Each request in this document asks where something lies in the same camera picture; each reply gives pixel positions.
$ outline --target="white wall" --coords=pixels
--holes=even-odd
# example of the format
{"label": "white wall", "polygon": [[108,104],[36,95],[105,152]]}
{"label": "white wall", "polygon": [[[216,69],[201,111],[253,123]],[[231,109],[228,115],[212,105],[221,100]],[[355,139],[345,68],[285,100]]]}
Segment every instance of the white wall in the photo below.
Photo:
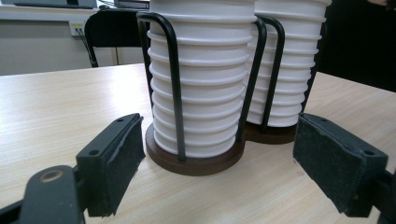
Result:
{"label": "white wall", "polygon": [[[116,64],[111,49],[95,49],[100,66]],[[142,63],[141,49],[119,49],[120,63]],[[68,21],[0,19],[0,76],[91,67]]]}

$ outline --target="chair backrest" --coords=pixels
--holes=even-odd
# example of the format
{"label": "chair backrest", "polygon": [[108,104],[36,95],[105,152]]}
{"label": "chair backrest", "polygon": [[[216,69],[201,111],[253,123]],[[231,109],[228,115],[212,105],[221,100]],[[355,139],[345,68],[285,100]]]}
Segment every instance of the chair backrest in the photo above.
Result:
{"label": "chair backrest", "polygon": [[84,28],[92,67],[98,67],[97,48],[141,47],[135,9],[106,9],[91,15]]}

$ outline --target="screw hole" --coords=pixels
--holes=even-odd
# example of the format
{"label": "screw hole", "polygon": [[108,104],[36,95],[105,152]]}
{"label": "screw hole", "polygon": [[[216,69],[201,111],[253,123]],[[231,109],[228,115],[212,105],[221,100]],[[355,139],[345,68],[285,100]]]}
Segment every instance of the screw hole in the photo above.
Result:
{"label": "screw hole", "polygon": [[366,154],[366,155],[368,155],[368,156],[374,156],[374,155],[375,155],[374,152],[369,151],[369,150],[364,150],[363,153]]}
{"label": "screw hole", "polygon": [[92,150],[90,151],[90,156],[97,155],[99,153],[99,150]]}
{"label": "screw hole", "polygon": [[63,174],[64,174],[63,170],[51,170],[51,171],[44,173],[42,176],[40,176],[40,181],[42,183],[48,183],[52,180],[58,179]]}

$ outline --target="black metal bracket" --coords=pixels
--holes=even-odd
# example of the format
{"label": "black metal bracket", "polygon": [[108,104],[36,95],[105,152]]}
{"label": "black metal bracket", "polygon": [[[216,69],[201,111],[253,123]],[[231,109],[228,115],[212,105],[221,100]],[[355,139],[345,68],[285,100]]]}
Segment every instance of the black metal bracket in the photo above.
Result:
{"label": "black metal bracket", "polygon": [[301,114],[293,157],[340,213],[396,223],[396,175],[385,170],[388,155],[331,121]]}
{"label": "black metal bracket", "polygon": [[54,166],[33,175],[23,200],[0,209],[0,223],[85,223],[116,214],[145,158],[142,117],[114,120],[77,154],[77,166]]}
{"label": "black metal bracket", "polygon": [[[152,88],[150,87],[149,83],[152,79],[152,74],[149,71],[149,65],[151,63],[151,59],[148,54],[149,41],[147,36],[146,22],[156,22],[161,26],[165,34],[168,45],[169,64],[170,64],[171,82],[172,82],[172,94],[173,94],[174,111],[175,111],[175,124],[176,124],[176,133],[177,133],[177,159],[179,161],[185,161],[187,159],[187,156],[186,156],[185,138],[184,138],[184,124],[183,124],[184,121],[183,121],[183,109],[182,109],[181,89],[180,89],[177,35],[175,33],[175,30],[171,22],[161,14],[155,12],[141,11],[136,14],[136,17],[137,17],[137,24],[139,27],[140,40],[142,43],[143,58],[145,61],[146,76],[148,81],[151,106],[153,106],[151,99]],[[266,17],[264,17],[264,19],[270,22],[273,21],[272,19],[267,19]],[[235,135],[235,139],[238,142],[242,141],[243,138],[246,118],[248,116],[248,110],[251,103],[251,97],[253,95],[254,86],[256,84],[257,76],[259,74],[260,64],[267,38],[267,30],[262,20],[262,16],[257,16],[257,20],[254,23],[258,29],[259,36],[258,36],[258,42],[253,60],[253,65],[250,71],[250,78],[247,84],[247,93],[245,95],[245,100],[241,111],[241,118],[238,123],[238,131],[237,134]],[[282,57],[281,52],[280,53],[277,52],[276,55],[277,57],[280,58]],[[274,91],[275,91],[275,84],[276,84],[276,77],[275,77],[275,82],[273,84]]]}
{"label": "black metal bracket", "polygon": [[277,77],[279,75],[280,64],[282,62],[283,48],[285,47],[285,30],[282,24],[275,18],[256,13],[256,16],[262,19],[266,24],[273,26],[276,29],[277,41],[273,69],[271,72],[270,83],[268,85],[267,98],[265,100],[265,109],[262,114],[261,132],[265,133],[268,128],[268,120],[270,118],[271,107],[274,101],[276,90]]}

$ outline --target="black object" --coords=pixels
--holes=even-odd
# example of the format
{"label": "black object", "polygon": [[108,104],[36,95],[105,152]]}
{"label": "black object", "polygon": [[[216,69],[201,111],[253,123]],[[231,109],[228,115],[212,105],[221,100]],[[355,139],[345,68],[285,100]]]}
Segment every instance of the black object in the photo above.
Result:
{"label": "black object", "polygon": [[367,0],[332,0],[326,18],[319,72],[396,91],[396,11]]}
{"label": "black object", "polygon": [[387,6],[385,7],[387,11],[392,11],[396,9],[396,1],[395,0],[388,0]]}
{"label": "black object", "polygon": [[78,0],[67,0],[67,5],[75,5],[78,6]]}
{"label": "black object", "polygon": [[91,15],[84,28],[92,67],[99,67],[93,47],[141,47],[137,9],[104,9]]}
{"label": "black object", "polygon": [[149,0],[114,0],[114,6],[149,9]]}
{"label": "black object", "polygon": [[[256,16],[257,16],[257,20],[255,21],[255,25],[258,28],[257,46],[256,46],[256,50],[254,52],[254,59],[253,59],[253,64],[251,65],[250,76],[249,76],[248,83],[247,83],[245,100],[244,100],[244,104],[242,105],[241,117],[238,122],[238,130],[237,130],[236,136],[235,136],[236,141],[238,141],[238,142],[242,141],[242,139],[244,138],[243,135],[245,134],[245,127],[246,127],[246,123],[247,123],[247,119],[248,119],[248,111],[250,109],[251,100],[253,98],[253,93],[254,93],[254,88],[256,86],[257,77],[259,76],[260,65],[262,64],[262,55],[264,54],[265,44],[267,42],[267,28],[265,26],[265,23],[271,23],[272,21],[275,20],[273,18],[269,18],[269,17],[265,17],[265,16],[260,16],[260,15],[256,15]],[[274,94],[275,94],[277,74],[278,74],[278,70],[279,70],[279,67],[276,67],[276,66],[277,65],[280,66],[280,59],[282,58],[282,52],[283,52],[283,47],[281,49],[279,49],[279,45],[277,45],[276,53],[275,53],[275,61],[277,59],[279,59],[279,64],[274,63],[273,73],[271,75],[270,85],[269,85],[268,92],[267,92],[267,101],[270,101],[271,104],[269,104],[269,105],[266,104],[265,106],[269,106],[269,107],[272,106],[272,101],[273,101]],[[270,109],[267,109],[267,107],[265,107],[264,116],[265,116],[265,112],[268,111],[268,117],[269,117]],[[263,123],[263,125],[265,124],[265,127],[266,127],[267,123],[268,123],[268,119]]]}
{"label": "black object", "polygon": [[0,210],[0,223],[84,223],[116,214],[120,201],[145,158],[142,117],[113,121],[77,154],[78,165],[54,166],[33,175],[24,199]]}
{"label": "black object", "polygon": [[283,48],[285,47],[285,30],[283,29],[282,24],[275,18],[258,13],[256,13],[256,16],[262,19],[266,24],[273,26],[277,33],[274,64],[271,71],[270,83],[268,85],[267,98],[265,99],[265,109],[262,115],[261,132],[265,133],[268,128],[268,120],[270,118],[271,107],[274,100],[277,76],[279,74],[280,63],[282,61]]}
{"label": "black object", "polygon": [[61,4],[51,4],[51,3],[19,2],[19,3],[14,3],[14,5],[17,7],[55,7],[55,8],[73,8],[73,9],[93,9],[93,7],[79,6],[78,4],[61,5]]}
{"label": "black object", "polygon": [[331,121],[299,117],[293,157],[340,213],[368,217],[374,205],[381,223],[396,223],[396,177],[388,156]]}
{"label": "black object", "polygon": [[108,5],[100,5],[99,9],[101,9],[101,10],[110,9],[110,6],[108,6]]}

